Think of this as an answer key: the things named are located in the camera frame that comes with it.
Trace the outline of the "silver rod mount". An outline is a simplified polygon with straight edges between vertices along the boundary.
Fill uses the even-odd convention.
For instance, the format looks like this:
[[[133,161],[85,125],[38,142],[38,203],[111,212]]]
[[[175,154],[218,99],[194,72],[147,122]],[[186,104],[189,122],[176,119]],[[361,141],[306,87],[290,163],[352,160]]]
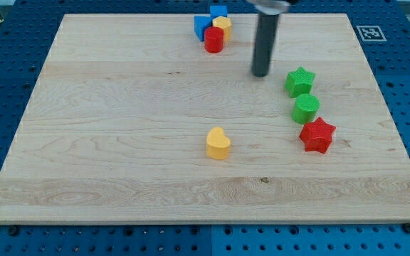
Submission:
[[[256,10],[264,14],[282,14],[288,12],[290,3],[279,0],[247,0],[248,3],[253,4]]]

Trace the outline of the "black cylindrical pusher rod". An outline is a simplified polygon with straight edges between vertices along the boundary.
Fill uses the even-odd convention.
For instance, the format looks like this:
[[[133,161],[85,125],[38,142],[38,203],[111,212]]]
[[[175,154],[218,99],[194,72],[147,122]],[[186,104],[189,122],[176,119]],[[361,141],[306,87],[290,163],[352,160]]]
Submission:
[[[258,13],[251,63],[252,75],[256,77],[262,78],[269,73],[279,17],[280,14]]]

